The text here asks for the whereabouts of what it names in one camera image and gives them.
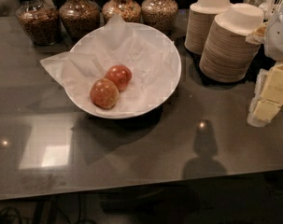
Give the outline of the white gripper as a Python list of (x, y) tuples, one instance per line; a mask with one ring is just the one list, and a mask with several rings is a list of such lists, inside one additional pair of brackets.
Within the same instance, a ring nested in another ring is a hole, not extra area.
[(283, 3), (268, 24), (264, 22), (251, 32), (246, 41), (253, 45), (264, 43), (265, 55), (279, 61), (269, 70), (260, 70), (248, 110), (248, 124), (264, 127), (283, 107)]

